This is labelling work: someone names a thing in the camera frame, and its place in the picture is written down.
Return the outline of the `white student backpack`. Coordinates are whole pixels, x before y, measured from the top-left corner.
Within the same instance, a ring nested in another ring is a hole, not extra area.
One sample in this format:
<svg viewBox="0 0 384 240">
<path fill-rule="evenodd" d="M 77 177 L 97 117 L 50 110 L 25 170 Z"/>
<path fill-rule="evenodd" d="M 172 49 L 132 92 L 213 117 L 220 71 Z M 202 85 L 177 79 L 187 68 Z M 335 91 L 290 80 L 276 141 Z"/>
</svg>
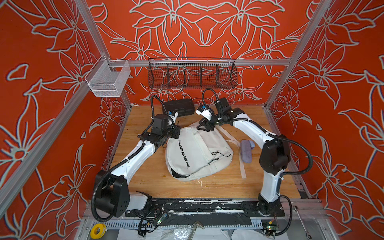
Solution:
<svg viewBox="0 0 384 240">
<path fill-rule="evenodd" d="M 217 126 L 212 132 L 198 130 L 198 122 L 181 129 L 178 139 L 169 139 L 166 147 L 166 165 L 171 176 L 189 182 L 216 174 L 230 165 L 233 143 L 241 143 L 224 128 Z"/>
</svg>

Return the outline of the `purple glasses case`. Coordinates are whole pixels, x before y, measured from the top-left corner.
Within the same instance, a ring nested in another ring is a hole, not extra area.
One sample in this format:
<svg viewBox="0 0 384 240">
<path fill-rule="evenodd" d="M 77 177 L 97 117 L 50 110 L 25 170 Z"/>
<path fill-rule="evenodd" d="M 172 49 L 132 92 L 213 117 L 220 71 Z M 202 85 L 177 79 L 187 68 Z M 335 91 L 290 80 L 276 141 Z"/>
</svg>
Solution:
<svg viewBox="0 0 384 240">
<path fill-rule="evenodd" d="M 253 161 L 252 150 L 256 147 L 256 144 L 251 140 L 241 141 L 241 157 L 242 161 L 249 164 Z"/>
</svg>

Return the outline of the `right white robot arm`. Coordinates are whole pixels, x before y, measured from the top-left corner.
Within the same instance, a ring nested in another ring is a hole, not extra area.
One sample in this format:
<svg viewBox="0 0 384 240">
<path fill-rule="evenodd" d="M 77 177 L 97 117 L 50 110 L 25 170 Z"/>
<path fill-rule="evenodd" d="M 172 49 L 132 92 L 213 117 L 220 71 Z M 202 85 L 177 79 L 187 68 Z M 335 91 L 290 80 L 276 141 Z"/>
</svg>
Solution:
<svg viewBox="0 0 384 240">
<path fill-rule="evenodd" d="M 313 157 L 301 144 L 274 134 L 253 121 L 243 110 L 233 109 L 226 98 L 219 98 L 211 88 L 202 92 L 203 103 L 198 106 L 196 113 L 203 118 L 199 121 L 198 130 L 212 132 L 216 126 L 229 124 L 255 142 L 262 150 L 259 164 L 264 171 L 263 187 L 258 196 L 258 211 L 263 216 L 271 215 L 279 206 L 281 182 L 285 175 L 302 175 L 313 167 Z M 287 172 L 291 161 L 290 144 L 300 147 L 309 159 L 308 166 L 301 171 Z"/>
</svg>

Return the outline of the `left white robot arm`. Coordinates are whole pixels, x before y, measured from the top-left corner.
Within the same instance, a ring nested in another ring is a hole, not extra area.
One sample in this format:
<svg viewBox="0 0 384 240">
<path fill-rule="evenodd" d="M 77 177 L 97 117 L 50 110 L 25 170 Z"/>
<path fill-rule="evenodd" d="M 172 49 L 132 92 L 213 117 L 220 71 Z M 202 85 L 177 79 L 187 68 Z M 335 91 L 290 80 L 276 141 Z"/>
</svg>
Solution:
<svg viewBox="0 0 384 240">
<path fill-rule="evenodd" d="M 129 183 L 142 164 L 168 139 L 178 139 L 180 126 L 176 125 L 177 113 L 166 110 L 164 102 L 151 96 L 152 121 L 138 135 L 135 148 L 108 171 L 101 170 L 95 179 L 91 198 L 91 212 L 98 222 L 120 217 L 126 211 L 142 211 L 149 207 L 149 195 L 130 193 Z"/>
</svg>

